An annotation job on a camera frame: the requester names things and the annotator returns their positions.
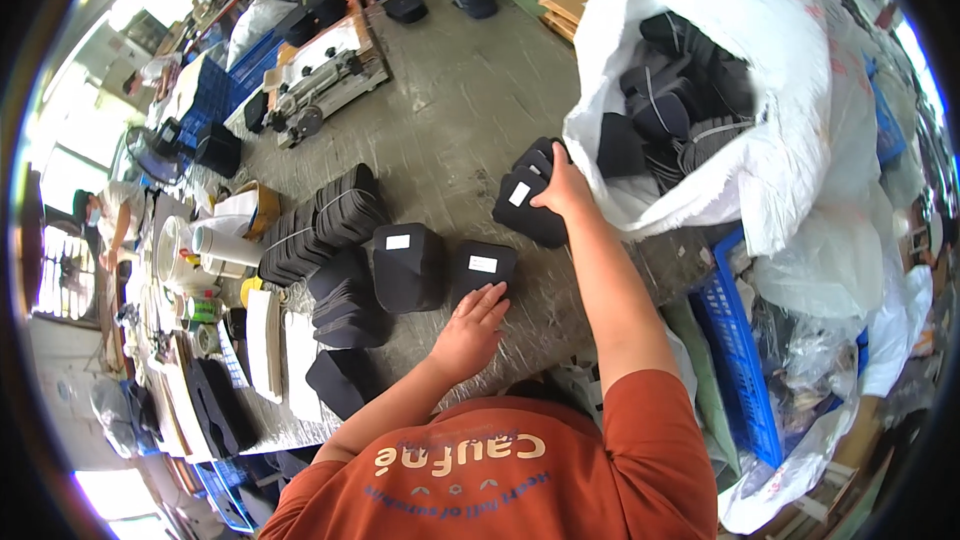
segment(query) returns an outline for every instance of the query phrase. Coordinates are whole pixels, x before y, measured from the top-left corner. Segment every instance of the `white roll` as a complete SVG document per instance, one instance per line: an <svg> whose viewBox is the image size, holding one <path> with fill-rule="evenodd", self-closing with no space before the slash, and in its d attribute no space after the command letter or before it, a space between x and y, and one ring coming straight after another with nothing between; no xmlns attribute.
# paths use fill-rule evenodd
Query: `white roll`
<svg viewBox="0 0 960 540"><path fill-rule="evenodd" d="M198 227L193 234L193 251L230 263L243 264L250 268L260 265L263 246L237 235L225 234L206 227Z"/></svg>

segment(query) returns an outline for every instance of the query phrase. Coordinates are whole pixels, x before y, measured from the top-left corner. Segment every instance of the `work table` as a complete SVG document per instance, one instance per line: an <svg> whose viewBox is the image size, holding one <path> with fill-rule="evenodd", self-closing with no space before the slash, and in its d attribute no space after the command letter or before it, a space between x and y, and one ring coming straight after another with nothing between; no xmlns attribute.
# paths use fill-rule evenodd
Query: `work table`
<svg viewBox="0 0 960 540"><path fill-rule="evenodd" d="M560 136L579 83L570 49L510 0L497 0L500 11L483 20L469 18L451 0L424 1L429 14L412 25L391 20L378 5L366 9L389 82L287 150L277 148L270 129L259 136L248 132L241 107L225 123L245 141L241 173L224 181L194 167L191 175L231 187L256 179L282 195L286 212L363 162L380 180L393 222L424 223L443 237L448 254L462 240L515 248L506 338L481 375L444 398L449 406L491 394L591 344L569 251L538 247L491 217L500 177L535 138ZM634 244L630 254L660 305L713 268L705 248L699 231L682 229ZM227 290L227 296L235 293ZM449 302L395 318L390 340L369 351L385 382L395 382L428 354L450 317ZM312 303L303 283L286 291L288 310L309 314ZM319 444L340 423L326 407L324 421L301 421L286 400L273 404L252 388L237 391L261 434L249 453Z"/></svg>

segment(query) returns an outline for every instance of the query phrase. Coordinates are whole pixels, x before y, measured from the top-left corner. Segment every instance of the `yellow object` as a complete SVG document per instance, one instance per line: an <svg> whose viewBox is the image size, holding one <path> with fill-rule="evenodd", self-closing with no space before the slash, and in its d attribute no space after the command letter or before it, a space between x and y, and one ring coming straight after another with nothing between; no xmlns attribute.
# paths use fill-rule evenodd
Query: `yellow object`
<svg viewBox="0 0 960 540"><path fill-rule="evenodd" d="M255 291L263 288L263 280L254 275L251 278L246 278L243 281L243 284L240 286L240 304L243 305L243 308L247 308L247 298L250 295L250 290Z"/></svg>

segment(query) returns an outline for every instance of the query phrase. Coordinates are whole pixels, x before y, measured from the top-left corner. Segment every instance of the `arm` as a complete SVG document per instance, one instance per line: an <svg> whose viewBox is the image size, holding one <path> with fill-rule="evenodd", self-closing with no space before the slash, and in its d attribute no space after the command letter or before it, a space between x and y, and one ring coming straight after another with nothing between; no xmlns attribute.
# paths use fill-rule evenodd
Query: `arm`
<svg viewBox="0 0 960 540"><path fill-rule="evenodd" d="M559 142L553 144L550 185L530 204L549 208L566 223L573 269L597 345L603 394L620 378L642 369L679 378L664 324L640 273Z"/></svg>
<svg viewBox="0 0 960 540"><path fill-rule="evenodd" d="M497 328L510 307L509 300L500 300L505 292L507 284L501 282L464 296L426 359L344 421L313 462L350 462L384 434L425 424L450 389L494 357L503 338Z"/></svg>
<svg viewBox="0 0 960 540"><path fill-rule="evenodd" d="M123 245L123 240L127 237L127 230L130 228L130 203L124 201L117 212L116 230L113 232L113 238L110 240L110 246L106 248L106 254L101 259L100 265L107 271L113 271L117 266L117 250Z"/></svg>

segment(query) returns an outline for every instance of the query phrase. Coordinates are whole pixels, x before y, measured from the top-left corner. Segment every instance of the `window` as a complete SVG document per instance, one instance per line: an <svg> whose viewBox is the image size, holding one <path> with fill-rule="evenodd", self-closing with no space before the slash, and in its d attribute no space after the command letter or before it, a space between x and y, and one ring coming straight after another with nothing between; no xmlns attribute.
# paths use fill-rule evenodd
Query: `window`
<svg viewBox="0 0 960 540"><path fill-rule="evenodd" d="M34 310L54 318L93 319L96 264L87 242L48 225L43 245L43 278Z"/></svg>
<svg viewBox="0 0 960 540"><path fill-rule="evenodd" d="M73 477L120 540L169 540L167 525L138 470L75 471Z"/></svg>

